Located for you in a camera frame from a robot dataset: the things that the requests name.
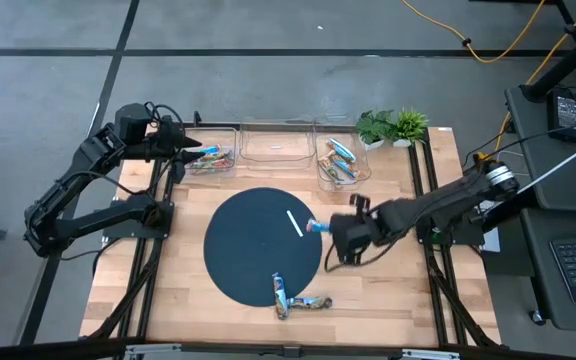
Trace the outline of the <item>round dark placemat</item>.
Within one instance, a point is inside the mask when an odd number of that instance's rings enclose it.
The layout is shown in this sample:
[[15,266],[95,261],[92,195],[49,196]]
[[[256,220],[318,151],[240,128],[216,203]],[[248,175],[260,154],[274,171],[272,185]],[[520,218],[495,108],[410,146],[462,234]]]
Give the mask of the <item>round dark placemat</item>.
[[289,297],[299,295],[314,279],[322,258],[321,234],[306,231],[313,217],[303,201],[280,189],[259,187],[231,196],[217,208],[205,232],[203,255],[210,278],[227,297],[248,306],[275,304],[274,273],[283,278]]

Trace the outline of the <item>small white strip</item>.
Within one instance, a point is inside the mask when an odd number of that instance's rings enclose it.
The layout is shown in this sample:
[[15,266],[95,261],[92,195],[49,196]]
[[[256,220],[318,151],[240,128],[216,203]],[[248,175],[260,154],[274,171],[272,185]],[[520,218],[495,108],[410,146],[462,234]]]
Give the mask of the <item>small white strip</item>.
[[288,218],[290,219],[290,222],[291,222],[293,228],[295,229],[296,233],[298,234],[298,236],[303,237],[304,236],[303,232],[302,232],[299,224],[297,223],[294,215],[292,214],[292,212],[290,210],[287,210],[286,214],[287,214]]

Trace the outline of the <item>spiky potted plant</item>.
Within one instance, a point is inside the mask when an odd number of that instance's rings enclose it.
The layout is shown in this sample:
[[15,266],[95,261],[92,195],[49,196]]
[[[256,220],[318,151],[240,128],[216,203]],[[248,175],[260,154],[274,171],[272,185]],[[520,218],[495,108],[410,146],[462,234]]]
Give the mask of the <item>spiky potted plant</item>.
[[393,145],[409,147],[414,142],[421,141],[427,126],[428,119],[425,114],[414,109],[402,108],[393,124]]

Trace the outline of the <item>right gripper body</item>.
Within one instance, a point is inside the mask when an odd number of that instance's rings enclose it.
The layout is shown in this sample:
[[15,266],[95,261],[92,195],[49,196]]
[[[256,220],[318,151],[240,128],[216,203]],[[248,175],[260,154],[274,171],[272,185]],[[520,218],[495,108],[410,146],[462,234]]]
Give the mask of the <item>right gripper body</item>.
[[371,201],[359,194],[350,196],[352,214],[334,213],[329,222],[333,246],[341,265],[360,265],[369,246],[381,246],[383,233],[370,210]]

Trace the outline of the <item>black aluminium frame rails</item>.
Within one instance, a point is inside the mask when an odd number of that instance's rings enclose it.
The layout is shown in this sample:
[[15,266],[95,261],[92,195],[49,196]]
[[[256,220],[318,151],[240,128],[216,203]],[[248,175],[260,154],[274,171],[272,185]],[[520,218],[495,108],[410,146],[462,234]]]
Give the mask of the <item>black aluminium frame rails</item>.
[[[172,203],[173,183],[162,160],[126,160],[122,180],[148,175],[148,190],[158,202]],[[145,338],[154,300],[163,245],[167,238],[109,238],[95,257],[93,282],[82,321],[84,339]]]
[[[408,155],[417,196],[462,175],[453,132],[426,129],[422,140],[408,148]],[[416,226],[414,230],[419,242]],[[420,245],[422,269],[428,273],[430,324],[438,346],[499,344],[501,337],[480,254],[468,246]]]

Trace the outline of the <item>white sheet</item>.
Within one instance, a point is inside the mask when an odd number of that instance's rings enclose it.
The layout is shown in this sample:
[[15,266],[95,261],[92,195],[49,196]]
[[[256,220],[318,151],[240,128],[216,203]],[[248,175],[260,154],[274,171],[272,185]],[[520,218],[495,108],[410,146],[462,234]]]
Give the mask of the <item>white sheet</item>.
[[493,253],[499,253],[501,251],[499,229],[497,227],[485,232],[483,239],[484,243],[480,246],[481,251]]

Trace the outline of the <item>black power adapter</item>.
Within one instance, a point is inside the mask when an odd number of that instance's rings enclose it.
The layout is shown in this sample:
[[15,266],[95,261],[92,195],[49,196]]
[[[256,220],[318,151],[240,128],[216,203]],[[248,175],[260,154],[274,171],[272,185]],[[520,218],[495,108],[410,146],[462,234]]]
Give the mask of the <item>black power adapter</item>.
[[547,98],[547,125],[550,138],[576,143],[576,98],[568,88],[554,88]]

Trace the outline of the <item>dark grey side desk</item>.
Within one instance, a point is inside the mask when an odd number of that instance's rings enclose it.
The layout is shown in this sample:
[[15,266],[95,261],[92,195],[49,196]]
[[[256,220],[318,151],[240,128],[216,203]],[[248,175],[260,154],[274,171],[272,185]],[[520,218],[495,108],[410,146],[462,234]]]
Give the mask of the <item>dark grey side desk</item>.
[[[524,140],[522,150],[532,180],[576,152],[546,135],[546,104],[527,100],[518,89],[508,90],[506,97],[517,133]],[[576,238],[576,158],[522,195],[535,200],[518,218],[535,271],[538,310],[555,327],[576,331],[576,305],[550,248],[553,240]]]

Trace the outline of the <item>silver blue granola bar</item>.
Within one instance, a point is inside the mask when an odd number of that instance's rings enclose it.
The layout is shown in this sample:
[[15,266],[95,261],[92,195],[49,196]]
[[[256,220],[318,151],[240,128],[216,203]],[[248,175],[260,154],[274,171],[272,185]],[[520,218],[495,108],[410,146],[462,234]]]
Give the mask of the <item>silver blue granola bar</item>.
[[326,144],[345,161],[349,163],[354,163],[356,161],[355,154],[335,138],[329,138]]

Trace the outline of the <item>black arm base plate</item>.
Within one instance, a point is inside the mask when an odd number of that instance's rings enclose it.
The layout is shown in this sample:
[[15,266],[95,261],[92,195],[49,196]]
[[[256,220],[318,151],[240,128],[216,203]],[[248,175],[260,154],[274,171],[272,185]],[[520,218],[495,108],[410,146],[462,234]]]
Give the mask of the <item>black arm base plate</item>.
[[423,216],[416,224],[420,243],[432,245],[481,245],[483,216],[476,207],[461,214],[447,212]]
[[174,204],[161,201],[149,213],[140,213],[103,230],[107,238],[167,238],[170,234]]

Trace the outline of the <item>dark blue Chewy granola bar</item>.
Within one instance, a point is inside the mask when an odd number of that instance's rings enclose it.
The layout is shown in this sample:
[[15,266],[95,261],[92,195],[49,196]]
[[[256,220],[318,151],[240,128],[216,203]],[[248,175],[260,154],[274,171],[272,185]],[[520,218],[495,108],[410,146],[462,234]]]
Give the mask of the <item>dark blue Chewy granola bar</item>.
[[289,298],[287,304],[290,309],[319,310],[332,307],[333,301],[330,297],[295,297]]
[[283,278],[279,273],[272,275],[275,296],[275,311],[279,320],[286,320],[289,314],[289,306],[285,293]]

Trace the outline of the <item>black stand legs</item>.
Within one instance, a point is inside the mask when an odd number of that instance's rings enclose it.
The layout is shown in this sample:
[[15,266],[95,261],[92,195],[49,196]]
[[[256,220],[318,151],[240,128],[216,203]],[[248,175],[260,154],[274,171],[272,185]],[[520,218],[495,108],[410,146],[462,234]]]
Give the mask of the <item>black stand legs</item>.
[[[534,72],[533,76],[525,85],[520,86],[524,97],[531,102],[542,102],[548,93],[550,93],[565,77],[576,69],[576,21],[572,19],[572,16],[566,8],[563,0],[549,1],[554,3],[561,13],[562,18],[566,23],[565,33],[548,53],[538,69]],[[548,70],[535,83],[533,83],[533,79],[541,72],[541,69],[546,65],[554,52],[568,37],[571,37],[574,40],[575,47],[566,53],[556,65]]]

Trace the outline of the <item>silver metal bracket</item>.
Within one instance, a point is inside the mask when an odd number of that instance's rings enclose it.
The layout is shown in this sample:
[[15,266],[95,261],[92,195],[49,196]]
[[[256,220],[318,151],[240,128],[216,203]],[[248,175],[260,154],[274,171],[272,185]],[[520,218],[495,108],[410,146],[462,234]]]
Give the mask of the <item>silver metal bracket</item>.
[[129,360],[144,360],[146,355],[181,352],[182,345],[179,343],[166,344],[133,344],[126,347],[124,355]]
[[403,349],[400,360],[461,360],[456,352],[427,350],[427,349]]

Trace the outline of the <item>white rod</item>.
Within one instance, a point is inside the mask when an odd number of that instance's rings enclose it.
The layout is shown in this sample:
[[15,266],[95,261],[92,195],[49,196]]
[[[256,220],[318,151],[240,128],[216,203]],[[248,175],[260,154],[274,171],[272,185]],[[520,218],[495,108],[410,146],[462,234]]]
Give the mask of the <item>white rod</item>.
[[572,161],[574,158],[576,158],[576,152],[572,155],[570,155],[569,157],[567,157],[566,159],[564,159],[563,161],[559,162],[557,165],[555,165],[554,167],[552,167],[551,169],[549,169],[546,173],[540,175],[536,180],[533,180],[532,182],[530,182],[529,184],[527,184],[525,187],[521,188],[518,192],[518,194],[522,194],[523,192],[527,191],[528,189],[530,189],[531,187],[533,187],[534,185],[540,183],[542,180],[546,179],[547,177],[549,177],[550,175],[552,175],[553,173],[555,173],[557,170],[559,170],[560,168],[562,168],[563,166],[565,166],[566,164],[568,164],[570,161]]

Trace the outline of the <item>long black bar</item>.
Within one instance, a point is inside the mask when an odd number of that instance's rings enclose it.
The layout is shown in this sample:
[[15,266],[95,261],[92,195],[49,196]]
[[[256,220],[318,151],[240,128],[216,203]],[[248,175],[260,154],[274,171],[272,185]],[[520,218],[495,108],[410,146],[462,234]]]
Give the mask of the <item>long black bar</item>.
[[[112,339],[84,339],[67,342],[15,345],[0,347],[0,360],[99,360],[123,356],[126,347],[147,343],[143,338],[127,337]],[[551,355],[511,350],[505,347],[475,347],[458,344],[441,345],[435,348],[414,346],[325,346],[325,345],[255,345],[213,344],[181,342],[181,352],[191,353],[235,353],[275,355],[286,359],[305,356],[372,356],[400,360],[403,349],[427,349],[456,352],[461,360],[576,360],[576,356]]]

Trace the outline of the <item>broad-leaf potted plant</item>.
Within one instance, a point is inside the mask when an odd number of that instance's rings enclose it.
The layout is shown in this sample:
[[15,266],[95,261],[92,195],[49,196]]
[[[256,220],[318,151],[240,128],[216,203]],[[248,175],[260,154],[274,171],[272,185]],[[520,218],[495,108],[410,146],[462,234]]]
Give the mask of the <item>broad-leaf potted plant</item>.
[[359,116],[356,129],[366,151],[375,150],[384,143],[392,118],[393,110],[368,110]]

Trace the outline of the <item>clear plastic bin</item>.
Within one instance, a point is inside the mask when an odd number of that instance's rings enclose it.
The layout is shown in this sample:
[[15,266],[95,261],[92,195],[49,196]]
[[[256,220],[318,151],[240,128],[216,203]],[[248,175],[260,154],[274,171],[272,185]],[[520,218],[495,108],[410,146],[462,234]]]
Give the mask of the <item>clear plastic bin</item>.
[[241,123],[239,162],[250,170],[302,170],[315,156],[312,122]]
[[[318,158],[325,155],[332,150],[327,144],[329,138],[335,138],[340,143],[349,148],[356,156],[356,161],[353,163],[356,168],[361,172],[358,178],[349,178],[340,170],[342,181],[340,183],[333,182],[327,174],[319,167]],[[371,175],[371,169],[368,164],[368,158],[364,147],[358,134],[355,133],[323,133],[315,132],[315,145],[316,145],[316,165],[319,186],[324,191],[355,191],[368,180]]]
[[209,147],[213,145],[220,145],[220,152],[229,152],[228,158],[233,162],[233,166],[229,169],[213,170],[213,171],[197,171],[192,170],[190,166],[197,162],[187,163],[184,165],[185,175],[184,182],[198,182],[200,180],[214,180],[219,177],[231,176],[234,174],[235,164],[237,160],[237,137],[238,132],[233,128],[191,128],[185,130],[185,137],[190,137],[202,143],[200,147],[185,148],[189,152],[199,152],[202,147]]

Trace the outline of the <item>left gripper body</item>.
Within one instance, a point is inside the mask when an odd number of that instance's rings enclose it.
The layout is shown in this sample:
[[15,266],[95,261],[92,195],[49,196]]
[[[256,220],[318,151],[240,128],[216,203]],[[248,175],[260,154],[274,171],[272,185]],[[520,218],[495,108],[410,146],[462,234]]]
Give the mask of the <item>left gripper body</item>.
[[183,124],[174,120],[171,115],[164,115],[159,125],[159,142],[163,151],[164,165],[160,170],[159,177],[168,173],[168,177],[174,184],[179,184],[185,171],[182,169],[182,149],[185,142],[185,130]]

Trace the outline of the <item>blue orange granola bar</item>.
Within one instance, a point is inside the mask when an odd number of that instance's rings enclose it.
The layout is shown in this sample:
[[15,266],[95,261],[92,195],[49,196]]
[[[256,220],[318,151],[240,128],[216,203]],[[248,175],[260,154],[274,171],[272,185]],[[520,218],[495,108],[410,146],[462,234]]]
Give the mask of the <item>blue orange granola bar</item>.
[[360,170],[355,165],[339,155],[332,155],[330,157],[332,163],[339,168],[349,178],[356,179],[361,174]]

